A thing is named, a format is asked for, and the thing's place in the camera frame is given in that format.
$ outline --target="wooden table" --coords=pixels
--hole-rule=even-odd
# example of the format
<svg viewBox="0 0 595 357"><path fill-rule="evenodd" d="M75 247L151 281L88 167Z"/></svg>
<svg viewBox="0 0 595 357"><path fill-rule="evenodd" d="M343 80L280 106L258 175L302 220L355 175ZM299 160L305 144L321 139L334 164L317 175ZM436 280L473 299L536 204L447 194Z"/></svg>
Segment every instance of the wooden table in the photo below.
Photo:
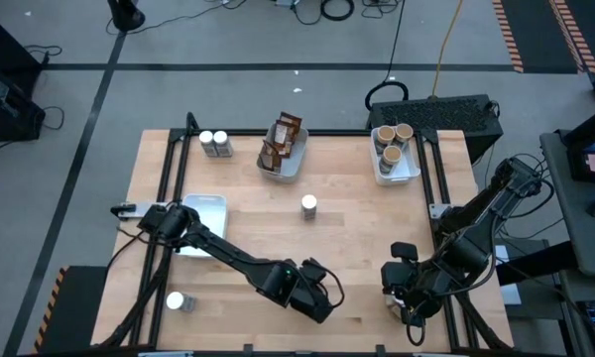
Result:
<svg viewBox="0 0 595 357"><path fill-rule="evenodd" d="M128 191L128 201L154 201L157 196L168 131L145 131ZM168 290L197 298L192 313L163 313L159 349L242 350L251 343L257 351L363 351L383 344L389 352L449 351L444 313L427 322L424 345L414 347L405 327L385 306L380 269L392 261L390 245L414 243L419 257L433 252L421 177L408 184L375 184L367 137L310 137L300 177L281 184L261 177L256 168L261 137L232 137L234 156L207 158L197 138L188 156L183 196L214 193L227 197L228 240L253 256L313 257L339 276L346 301L322 324L291 308L283 309L254 292L240 273L212 259L174 256ZM416 145L411 145L416 152ZM450 198L463 204L477 193L461 132L439 132ZM431 148L426 145L436 201L439 201ZM179 153L175 152L172 178ZM170 180L172 197L174 179ZM317 197L315 221L300 218L300 198ZM137 232L137 221L122 227ZM128 241L119 234L115 251ZM135 243L110 270L92 342L114 330L137 297L146 247ZM161 257L159 251L155 261ZM334 303L339 297L332 279L325 284ZM471 293L471 299L498 335L513 344L500 287L494 277ZM466 345L457 303L459 340ZM148 340L153 304L145 311L141 341Z"/></svg>

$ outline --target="black metal frame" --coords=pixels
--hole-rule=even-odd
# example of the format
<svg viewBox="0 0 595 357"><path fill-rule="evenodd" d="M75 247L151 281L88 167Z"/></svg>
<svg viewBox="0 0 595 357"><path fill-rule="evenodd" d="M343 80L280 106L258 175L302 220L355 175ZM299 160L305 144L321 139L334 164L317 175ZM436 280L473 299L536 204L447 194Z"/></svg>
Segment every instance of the black metal frame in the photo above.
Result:
<svg viewBox="0 0 595 357"><path fill-rule="evenodd" d="M173 200L180 200L182 194L182 186L184 182L185 176L185 169L187 164L187 156L189 152L189 146L191 142L191 137L198 135L200 132L204 130L223 130L230 136L265 136L267 134L268 129L200 129L193 119L193 116L189 113L187 115L187 128L186 129L171 129L170 135L168 139L168 147L166 148L166 156L164 165L162 168L161 173L161 181L159 183L159 191L157 196L157 201L165 201L166 194L167 194L167 187L170 178L170 172L172 169L172 161L175 151L175 146L177 142L182 138L182 150L180 153L180 159L178 162L178 172L177 172L177 181L175 184L175 193ZM338 130L338 129L311 129L308 131L309 136L370 136L371 130L368 129L345 129L345 130ZM423 145L424 139L428 139L431 144L434 162L436 164L436 176L438 179L438 187L441 194L441 201L443 203L449 203L449 192L447 187L447 180L445 178L445 171L443 168L442 157L440 154L440 150L438 149L438 141L436 132L424 131L423 133L415 133L416 138L416 148L418 153L418 160L421 169L421 179L423 182L423 191L425 195L425 203L426 209L429 214L429 205L434 203L434 196L432 194L432 187L431 181L429 178L429 171L427 168L427 159L425 156L425 148ZM432 240L434 243L434 247L438 243L437 237L432 231ZM156 253L156 247L154 245L149 245L146 249L146 257L144 260L144 267L143 273L141 278L141 286L139 290L139 294L145 290L148 282L150 281L150 277L152 275L152 268L154 265L154 258ZM170 259L172 256L172 250L165 250L164 257L162 259ZM150 334L149 334L149 345L157 346L157 342L159 339L159 332L161 328L161 316L163 313L164 303L165 303L165 292L167 286L167 278L164 280L163 284L159 286L157 290L157 298L155 299L155 306L154 306L154 314L150 326ZM452 301L449 297L445 299L444 304L445 309L445 320L447 322L447 336L449 339L449 346L451 351L456 351L462 349L458 342L458 331L456 329L456 320L454 317L454 308L452 305ZM130 345L136 345L139 340L139 335L141 332L141 325L142 325L142 318L143 314L140 314L138 320L136 321L134 328L131 333L131 338L129 341ZM476 330L473 326L473 323L467 318L466 315L463 315L465 326L466 326L466 333L467 333L467 341L469 343L470 348L478 349L478 338L476 334ZM367 357L367 356L378 356L384 357L388 356L407 356L410 354L407 353L386 353L385 346L383 345L376 345L376 352L365 352L365 353L326 353L326 355L336 356L336 355L343 355L343 356L357 356L357 357ZM207 355L220 355L222 353L227 353L226 351L198 351L199 353L207 354ZM239 353L239 352L228 352L228 354ZM270 352L273 355L287 355L287 356L294 356L296 355L295 352ZM253 356L253 346L246 344L243 350L243 356Z"/></svg>

